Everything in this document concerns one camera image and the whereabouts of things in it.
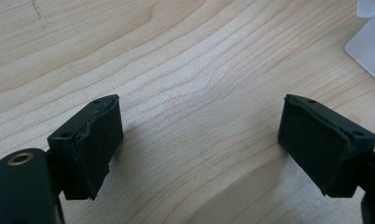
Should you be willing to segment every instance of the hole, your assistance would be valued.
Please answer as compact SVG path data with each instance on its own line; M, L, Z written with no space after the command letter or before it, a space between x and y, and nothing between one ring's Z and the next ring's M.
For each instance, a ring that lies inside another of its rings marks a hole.
M71 135L72 135L72 133L62 133L62 137L69 137Z
M362 132L359 132L359 131L353 131L354 134L358 135L358 136L363 136L365 135L364 133Z
M9 165L20 165L23 163L26 163L27 161L30 161L34 157L34 154L31 152L23 152L21 154L18 154L12 158L10 158L7 161L7 164Z

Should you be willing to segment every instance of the white object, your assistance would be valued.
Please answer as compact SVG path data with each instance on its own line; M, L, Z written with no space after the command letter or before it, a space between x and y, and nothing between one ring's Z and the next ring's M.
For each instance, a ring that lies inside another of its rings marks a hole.
M372 18L345 46L345 50L375 76L375 0L358 0L357 14Z

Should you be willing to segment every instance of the black mount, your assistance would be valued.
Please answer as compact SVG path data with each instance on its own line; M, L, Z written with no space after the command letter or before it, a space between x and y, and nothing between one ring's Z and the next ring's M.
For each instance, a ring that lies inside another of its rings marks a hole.
M0 223L64 223L58 195L95 199L123 140L117 95L86 105L48 137L45 152L27 148L0 160Z
M351 198L357 186L364 223L375 223L375 134L314 100L285 97L278 141L332 198Z

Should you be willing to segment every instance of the light wood surface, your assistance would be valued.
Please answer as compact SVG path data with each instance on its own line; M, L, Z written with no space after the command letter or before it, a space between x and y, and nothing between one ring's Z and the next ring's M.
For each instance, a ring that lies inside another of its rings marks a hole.
M344 52L351 0L0 0L0 159L120 96L125 140L67 223L361 223L277 144L283 97L375 133L375 79Z

